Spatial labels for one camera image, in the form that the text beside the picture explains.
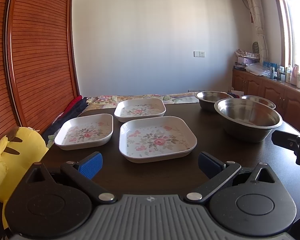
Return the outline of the wooden side cabinet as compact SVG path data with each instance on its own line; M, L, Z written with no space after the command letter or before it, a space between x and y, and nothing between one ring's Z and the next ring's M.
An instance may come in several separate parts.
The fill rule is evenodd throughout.
M284 121L300 131L300 89L266 77L234 69L232 87L245 95L255 95L272 101Z

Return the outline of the floral square plate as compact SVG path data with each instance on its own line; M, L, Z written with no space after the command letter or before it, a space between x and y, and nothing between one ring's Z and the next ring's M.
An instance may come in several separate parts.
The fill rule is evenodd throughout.
M113 135L113 116L94 114L68 120L54 139L62 150L79 150L105 145Z
M196 136L176 116L131 120L120 128L119 151L133 163L185 157L196 146Z
M161 99L131 99L117 104L114 115L119 122L164 116L166 107Z

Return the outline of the floral bed blanket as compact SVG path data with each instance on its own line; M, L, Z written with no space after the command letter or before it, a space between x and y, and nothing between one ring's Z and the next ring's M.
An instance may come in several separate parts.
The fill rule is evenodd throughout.
M135 99L161 99L165 105L179 103L198 103L199 100L195 97L195 92L187 92L180 94L145 94L145 95L101 95L87 99L88 106L83 112L116 108L117 104L125 100Z

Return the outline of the patterned window curtain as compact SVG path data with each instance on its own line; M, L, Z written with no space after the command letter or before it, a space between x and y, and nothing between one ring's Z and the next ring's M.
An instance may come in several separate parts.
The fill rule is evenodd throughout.
M260 61L268 61L268 48L264 31L264 14L261 0L247 0L256 29Z

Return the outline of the red and navy clothes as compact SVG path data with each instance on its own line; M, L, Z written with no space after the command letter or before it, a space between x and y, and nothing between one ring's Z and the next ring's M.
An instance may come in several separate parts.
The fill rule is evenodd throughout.
M56 121L46 129L46 131L42 134L42 137L48 145L49 141L52 141L50 137L54 135L62 125L70 119L78 117L88 106L87 97L82 97L81 95L76 97L74 100L70 102L70 104L65 109L64 113L61 114L60 117L56 119Z

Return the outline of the white wall switch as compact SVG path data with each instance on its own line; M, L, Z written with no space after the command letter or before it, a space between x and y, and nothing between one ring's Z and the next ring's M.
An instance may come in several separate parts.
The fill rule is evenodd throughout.
M204 51L194 51L193 52L194 57L205 57Z

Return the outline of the large steel bowl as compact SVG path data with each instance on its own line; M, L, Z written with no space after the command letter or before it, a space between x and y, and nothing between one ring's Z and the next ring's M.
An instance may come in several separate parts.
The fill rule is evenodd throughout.
M282 116L277 111L251 100L222 99L215 102L214 108L222 117L226 133L247 142L264 141L273 129L283 123Z

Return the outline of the clutter on cabinet top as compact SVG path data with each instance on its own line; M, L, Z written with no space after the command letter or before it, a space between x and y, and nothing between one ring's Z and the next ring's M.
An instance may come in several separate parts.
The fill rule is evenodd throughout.
M284 67L267 61L260 63L261 58L258 53L258 43L255 42L254 45L257 48L257 53L251 53L241 49L235 51L236 62L234 69L288 83L300 89L300 70L298 65L294 67Z

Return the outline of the wooden louvered wardrobe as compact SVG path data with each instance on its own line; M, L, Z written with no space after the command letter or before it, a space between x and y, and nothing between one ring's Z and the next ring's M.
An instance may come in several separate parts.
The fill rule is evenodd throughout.
M78 95L72 0L0 0L0 139L45 131Z

